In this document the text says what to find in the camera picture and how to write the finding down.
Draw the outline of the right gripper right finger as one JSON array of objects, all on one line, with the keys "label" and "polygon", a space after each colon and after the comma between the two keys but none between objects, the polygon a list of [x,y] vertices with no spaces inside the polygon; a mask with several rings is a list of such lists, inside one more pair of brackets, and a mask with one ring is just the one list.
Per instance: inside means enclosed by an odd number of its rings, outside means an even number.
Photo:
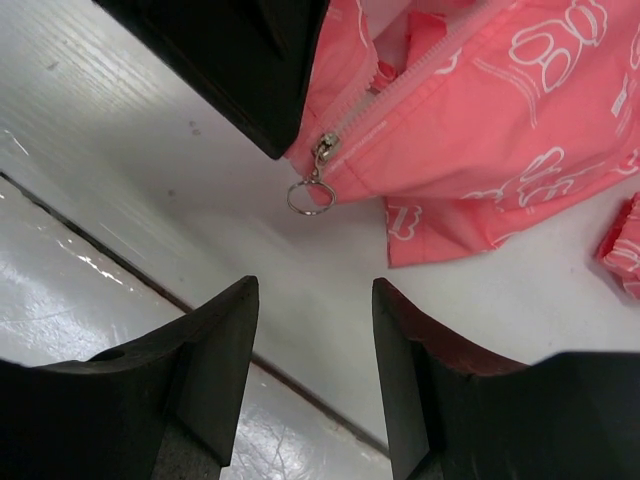
[{"label": "right gripper right finger", "polygon": [[637,354],[526,365],[439,323],[383,278],[372,320],[395,478],[638,477]]}]

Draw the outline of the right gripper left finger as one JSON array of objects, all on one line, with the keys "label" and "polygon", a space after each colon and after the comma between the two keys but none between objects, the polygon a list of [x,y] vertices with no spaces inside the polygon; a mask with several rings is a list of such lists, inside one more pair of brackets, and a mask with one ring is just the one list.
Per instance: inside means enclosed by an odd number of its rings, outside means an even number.
[{"label": "right gripper left finger", "polygon": [[86,361],[1,364],[5,479],[216,479],[232,460],[259,313],[247,276]]}]

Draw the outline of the pink hooded kids jacket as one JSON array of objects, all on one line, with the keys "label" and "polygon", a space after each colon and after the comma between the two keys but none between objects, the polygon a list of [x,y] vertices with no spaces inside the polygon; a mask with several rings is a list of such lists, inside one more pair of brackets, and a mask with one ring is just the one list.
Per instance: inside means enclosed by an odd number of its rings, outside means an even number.
[{"label": "pink hooded kids jacket", "polygon": [[635,1],[333,1],[289,207],[381,199],[393,267],[486,253],[639,172]]}]

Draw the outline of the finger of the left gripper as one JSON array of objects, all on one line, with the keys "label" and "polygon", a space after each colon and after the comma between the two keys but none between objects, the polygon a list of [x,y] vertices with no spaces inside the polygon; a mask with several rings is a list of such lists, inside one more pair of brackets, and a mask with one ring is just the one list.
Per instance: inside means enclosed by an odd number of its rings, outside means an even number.
[{"label": "finger of the left gripper", "polygon": [[296,140],[325,1],[102,0],[148,47],[272,159]]}]

